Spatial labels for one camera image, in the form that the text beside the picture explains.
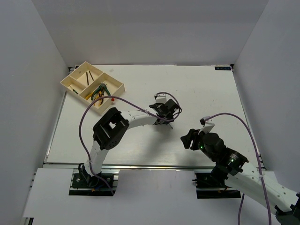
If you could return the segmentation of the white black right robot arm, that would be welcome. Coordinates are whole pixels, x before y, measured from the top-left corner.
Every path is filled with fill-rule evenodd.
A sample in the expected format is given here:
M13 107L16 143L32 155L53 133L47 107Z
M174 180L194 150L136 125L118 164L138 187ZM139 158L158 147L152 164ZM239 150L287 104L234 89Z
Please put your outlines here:
M261 175L245 156L226 147L218 134L191 129L180 139L185 149L201 150L215 163L210 174L215 186L226 185L244 193L269 208L282 225L300 223L300 194Z

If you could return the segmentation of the green handled cutters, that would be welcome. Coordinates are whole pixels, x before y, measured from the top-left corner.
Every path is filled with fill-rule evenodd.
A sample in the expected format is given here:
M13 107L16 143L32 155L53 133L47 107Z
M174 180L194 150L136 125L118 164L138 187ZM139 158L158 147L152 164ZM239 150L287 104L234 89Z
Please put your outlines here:
M107 88L107 85L105 83L101 83L92 93L91 100L93 101L95 99L95 96L100 92L106 92L109 96L111 95Z

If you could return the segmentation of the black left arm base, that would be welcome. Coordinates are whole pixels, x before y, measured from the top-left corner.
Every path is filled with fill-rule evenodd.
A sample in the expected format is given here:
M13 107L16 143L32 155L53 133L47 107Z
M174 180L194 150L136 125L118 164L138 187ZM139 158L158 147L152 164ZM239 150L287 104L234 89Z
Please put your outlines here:
M73 173L68 194L70 196L113 196L117 187L117 181L114 178L114 174L103 173L102 177L113 190L113 194L109 187L101 179L93 178L91 183L87 184L86 180L82 178L78 172Z

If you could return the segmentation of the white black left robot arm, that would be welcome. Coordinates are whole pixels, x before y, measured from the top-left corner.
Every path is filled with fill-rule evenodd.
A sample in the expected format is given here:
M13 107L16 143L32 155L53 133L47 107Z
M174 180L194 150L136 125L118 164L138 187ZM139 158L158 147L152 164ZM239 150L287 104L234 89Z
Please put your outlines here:
M87 111L84 112L79 124L79 138L87 153L87 161L79 166L79 175L90 188L99 184L106 184L107 178L103 176L102 165L109 150L116 147L122 140L125 132L131 128L145 125L162 125L173 122L182 112L182 108L173 99L156 102L147 108L140 108L130 102L134 111L119 111L110 108L92 128L92 148L88 150L82 138L82 124Z

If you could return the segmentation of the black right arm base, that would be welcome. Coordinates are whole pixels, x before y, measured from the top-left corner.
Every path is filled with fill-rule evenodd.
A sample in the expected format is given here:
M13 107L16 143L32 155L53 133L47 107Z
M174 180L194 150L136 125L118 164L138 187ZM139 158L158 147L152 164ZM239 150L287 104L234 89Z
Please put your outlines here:
M240 191L213 179L209 172L197 172L193 183L196 186L197 199L236 199L241 198Z

